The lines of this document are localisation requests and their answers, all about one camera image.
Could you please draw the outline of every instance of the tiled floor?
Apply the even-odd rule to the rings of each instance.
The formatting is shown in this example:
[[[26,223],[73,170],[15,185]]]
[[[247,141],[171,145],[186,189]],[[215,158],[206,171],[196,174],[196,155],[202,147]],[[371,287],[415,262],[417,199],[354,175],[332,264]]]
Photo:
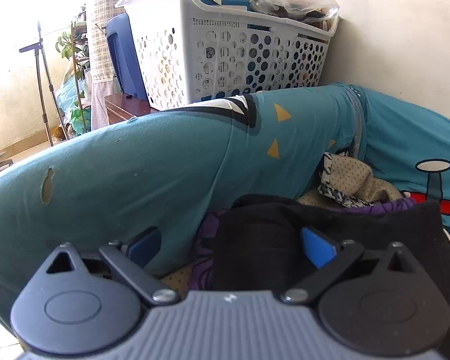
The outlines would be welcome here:
[[[25,150],[12,157],[13,162],[16,164],[33,154],[41,152],[48,148],[48,142],[41,143],[35,147]],[[17,339],[10,334],[0,324],[0,360],[14,360],[23,352],[22,347],[18,343]]]

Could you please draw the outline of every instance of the blue gripper pad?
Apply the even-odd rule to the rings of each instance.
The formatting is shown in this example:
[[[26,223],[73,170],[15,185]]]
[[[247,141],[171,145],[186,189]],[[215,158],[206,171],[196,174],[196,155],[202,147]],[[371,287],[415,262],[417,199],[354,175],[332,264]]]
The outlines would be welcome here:
[[[338,244],[317,230],[302,229],[303,252],[317,268],[322,268],[337,255]]]

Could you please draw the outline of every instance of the purple patterned fabric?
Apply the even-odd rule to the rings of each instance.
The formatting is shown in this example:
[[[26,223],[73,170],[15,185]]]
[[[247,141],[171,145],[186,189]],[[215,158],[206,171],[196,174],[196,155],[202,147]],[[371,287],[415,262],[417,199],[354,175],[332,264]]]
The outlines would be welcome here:
[[[212,289],[213,241],[217,232],[220,215],[227,210],[205,214],[197,231],[196,261],[188,282],[189,290]]]
[[[349,214],[380,215],[392,211],[403,211],[413,207],[415,202],[409,198],[394,200],[376,206],[338,208],[332,211],[347,212]],[[205,214],[197,231],[196,261],[193,265],[188,282],[189,290],[211,290],[213,268],[213,242],[217,232],[220,216],[227,210],[212,211]]]
[[[393,200],[391,202],[386,202],[382,204],[377,204],[375,206],[366,207],[349,207],[349,208],[335,208],[331,211],[346,212],[348,214],[362,214],[362,215],[380,215],[388,214],[392,211],[403,211],[412,208],[415,205],[413,199],[402,198]]]

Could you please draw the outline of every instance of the metal screw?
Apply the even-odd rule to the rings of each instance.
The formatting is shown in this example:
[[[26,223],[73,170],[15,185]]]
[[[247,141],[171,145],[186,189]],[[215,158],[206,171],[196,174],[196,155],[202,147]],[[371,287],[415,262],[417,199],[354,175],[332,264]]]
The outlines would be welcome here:
[[[170,288],[156,290],[151,298],[158,303],[170,303],[176,299],[176,292]]]
[[[291,288],[283,294],[282,299],[288,303],[301,303],[308,299],[308,291],[302,288]]]
[[[343,246],[348,246],[348,245],[353,245],[355,243],[355,241],[352,239],[344,239],[341,243]]]

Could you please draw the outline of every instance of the laundry basket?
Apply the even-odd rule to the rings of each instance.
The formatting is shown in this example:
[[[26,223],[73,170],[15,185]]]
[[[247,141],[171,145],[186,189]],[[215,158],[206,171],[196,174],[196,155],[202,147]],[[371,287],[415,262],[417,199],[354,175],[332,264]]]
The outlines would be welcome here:
[[[119,0],[129,17],[150,105],[318,84],[337,26],[206,5],[200,0]]]

